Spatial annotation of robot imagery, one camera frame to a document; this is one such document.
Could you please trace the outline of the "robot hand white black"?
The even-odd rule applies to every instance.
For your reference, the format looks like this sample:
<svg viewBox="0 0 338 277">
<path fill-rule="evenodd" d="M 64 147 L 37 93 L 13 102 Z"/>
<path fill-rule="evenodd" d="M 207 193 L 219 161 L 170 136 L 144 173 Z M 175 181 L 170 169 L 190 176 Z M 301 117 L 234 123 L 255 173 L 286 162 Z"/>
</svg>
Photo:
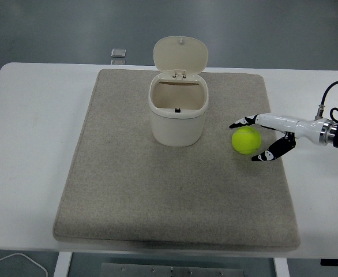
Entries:
<svg viewBox="0 0 338 277">
<path fill-rule="evenodd" d="M 263 128 L 277 130 L 284 133 L 284 137 L 271 144 L 267 150 L 251 159 L 255 162 L 272 161 L 285 155 L 296 146 L 296 138 L 307 138 L 313 144 L 326 145 L 325 135 L 322 133 L 325 120 L 306 121 L 287 118 L 271 113 L 257 114 L 239 119 L 230 125 L 231 129 L 243 126 L 260 125 Z"/>
</svg>

